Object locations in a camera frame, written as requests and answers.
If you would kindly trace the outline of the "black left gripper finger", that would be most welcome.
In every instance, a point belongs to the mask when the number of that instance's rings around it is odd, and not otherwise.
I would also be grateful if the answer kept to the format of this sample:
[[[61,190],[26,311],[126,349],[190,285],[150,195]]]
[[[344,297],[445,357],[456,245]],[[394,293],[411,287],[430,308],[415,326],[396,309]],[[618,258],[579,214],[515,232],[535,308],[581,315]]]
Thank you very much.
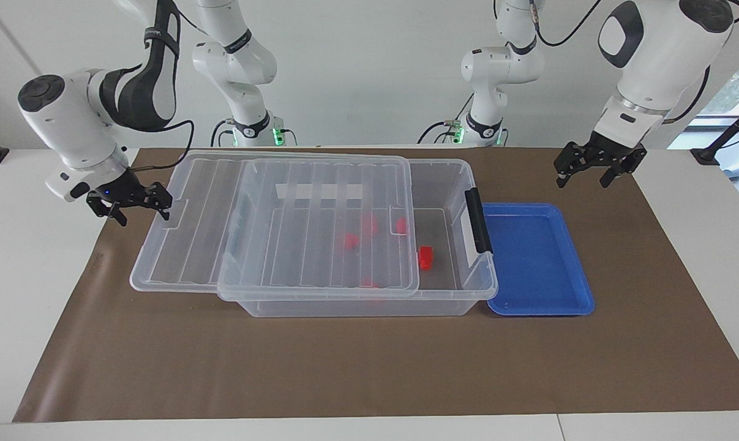
[[[588,153],[590,145],[579,145],[576,142],[569,142],[558,154],[554,160],[554,167],[557,173],[557,187],[564,188],[571,177],[579,172],[591,168]]]
[[[615,179],[624,174],[630,174],[634,170],[634,159],[624,158],[621,161],[615,161],[607,168],[604,175],[601,176],[601,186],[608,188]]]

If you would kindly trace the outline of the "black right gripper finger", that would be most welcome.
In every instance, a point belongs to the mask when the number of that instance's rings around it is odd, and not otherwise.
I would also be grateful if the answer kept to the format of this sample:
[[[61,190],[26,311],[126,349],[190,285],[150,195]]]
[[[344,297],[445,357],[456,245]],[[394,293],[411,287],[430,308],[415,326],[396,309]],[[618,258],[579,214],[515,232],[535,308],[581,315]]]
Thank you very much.
[[[106,203],[103,199],[88,199],[88,207],[97,217],[114,219],[120,226],[127,225],[127,218],[116,203]]]
[[[170,212],[168,210],[171,208],[171,204],[173,204],[173,196],[171,196],[162,183],[154,182],[150,186],[143,188],[141,206],[146,209],[153,209],[164,221],[170,220]]]

